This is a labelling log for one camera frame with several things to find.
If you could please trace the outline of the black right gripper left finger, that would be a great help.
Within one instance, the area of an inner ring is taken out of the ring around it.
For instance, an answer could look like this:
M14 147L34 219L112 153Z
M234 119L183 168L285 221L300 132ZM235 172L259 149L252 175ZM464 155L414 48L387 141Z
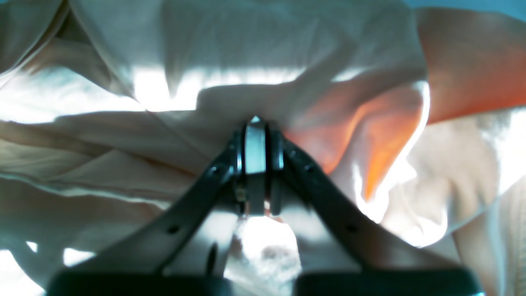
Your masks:
M83 271L222 274L240 216L235 182L242 172L242 133L171 208L152 223L82 264Z

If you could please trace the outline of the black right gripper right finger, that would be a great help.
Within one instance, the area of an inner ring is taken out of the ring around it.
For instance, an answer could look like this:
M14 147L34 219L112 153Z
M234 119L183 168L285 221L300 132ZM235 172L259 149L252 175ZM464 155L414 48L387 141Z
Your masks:
M370 220L303 150L267 129L271 212L295 234L304 272L417 272L457 265Z

